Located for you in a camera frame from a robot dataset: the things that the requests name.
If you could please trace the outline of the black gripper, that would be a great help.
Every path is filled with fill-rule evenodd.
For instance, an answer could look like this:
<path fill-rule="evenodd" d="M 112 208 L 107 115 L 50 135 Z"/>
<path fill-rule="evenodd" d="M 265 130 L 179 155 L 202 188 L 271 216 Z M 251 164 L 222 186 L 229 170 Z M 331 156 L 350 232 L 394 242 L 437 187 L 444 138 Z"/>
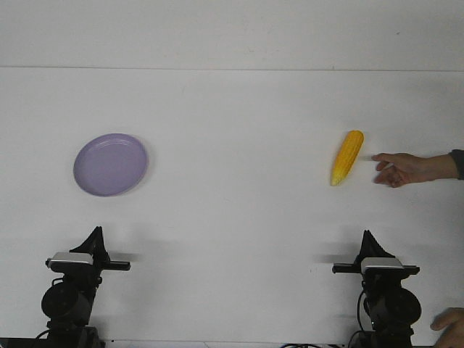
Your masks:
<path fill-rule="evenodd" d="M 403 265 L 404 268 L 401 270 L 368 270 L 366 274 L 362 274 L 360 264 L 366 257 L 394 257 L 394 255 L 386 252 L 373 234 L 369 230 L 365 230 L 355 263 L 334 263 L 332 272 L 360 274 L 366 284 L 385 283 L 390 286 L 401 286 L 403 280 L 420 272 L 417 265 Z"/>
<path fill-rule="evenodd" d="M 103 229 L 95 227 L 88 238 L 70 252 L 89 254 L 93 257 L 93 266 L 77 266 L 70 272 L 62 273 L 68 281 L 94 281 L 98 279 L 103 270 L 129 271 L 131 264 L 126 261 L 113 261 L 104 246 Z"/>

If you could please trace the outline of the forearm with dark sleeve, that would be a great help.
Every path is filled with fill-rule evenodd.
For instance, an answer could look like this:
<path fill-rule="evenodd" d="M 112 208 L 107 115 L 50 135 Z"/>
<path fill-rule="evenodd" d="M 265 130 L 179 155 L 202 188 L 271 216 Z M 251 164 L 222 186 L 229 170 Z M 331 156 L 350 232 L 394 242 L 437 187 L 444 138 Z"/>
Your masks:
<path fill-rule="evenodd" d="M 448 154 L 432 157 L 431 178 L 463 180 L 463 150 L 453 149 Z"/>

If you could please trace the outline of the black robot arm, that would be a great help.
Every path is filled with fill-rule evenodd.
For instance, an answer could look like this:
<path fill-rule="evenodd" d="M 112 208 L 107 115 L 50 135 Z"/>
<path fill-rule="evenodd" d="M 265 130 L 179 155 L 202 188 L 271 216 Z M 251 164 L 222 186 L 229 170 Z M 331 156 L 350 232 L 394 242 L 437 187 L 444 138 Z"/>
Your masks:
<path fill-rule="evenodd" d="M 357 301 L 359 330 L 352 334 L 348 347 L 412 346 L 412 325 L 421 316 L 421 304 L 402 281 L 420 272 L 417 265 L 403 265 L 365 230 L 355 261 L 335 263 L 332 272 L 362 277 Z"/>
<path fill-rule="evenodd" d="M 101 226 L 68 252 L 57 252 L 45 261 L 48 269 L 62 276 L 52 281 L 41 300 L 41 309 L 49 319 L 44 332 L 32 347 L 105 347 L 97 328 L 89 325 L 96 293 L 102 284 L 102 271 L 129 271 L 127 261 L 110 258 Z"/>

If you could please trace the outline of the person's right hand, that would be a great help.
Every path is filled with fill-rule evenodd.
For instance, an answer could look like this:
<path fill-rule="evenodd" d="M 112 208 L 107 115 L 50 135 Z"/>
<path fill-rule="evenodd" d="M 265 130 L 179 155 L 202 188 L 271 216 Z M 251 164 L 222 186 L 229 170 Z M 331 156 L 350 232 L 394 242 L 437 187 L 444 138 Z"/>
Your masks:
<path fill-rule="evenodd" d="M 405 153 L 380 153 L 371 159 L 377 162 L 378 174 L 373 179 L 376 184 L 399 188 L 411 183 L 424 183 L 431 178 L 427 160 L 421 157 Z"/>

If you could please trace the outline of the person's hand at corner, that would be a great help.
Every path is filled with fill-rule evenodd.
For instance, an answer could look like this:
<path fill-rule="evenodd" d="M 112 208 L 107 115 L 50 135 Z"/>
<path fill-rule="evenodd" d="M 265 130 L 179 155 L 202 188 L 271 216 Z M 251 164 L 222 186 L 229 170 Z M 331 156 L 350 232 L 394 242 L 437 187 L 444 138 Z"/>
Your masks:
<path fill-rule="evenodd" d="M 435 348 L 462 348 L 463 308 L 447 308 L 434 318 L 430 328 L 433 331 L 442 332 L 434 344 Z"/>

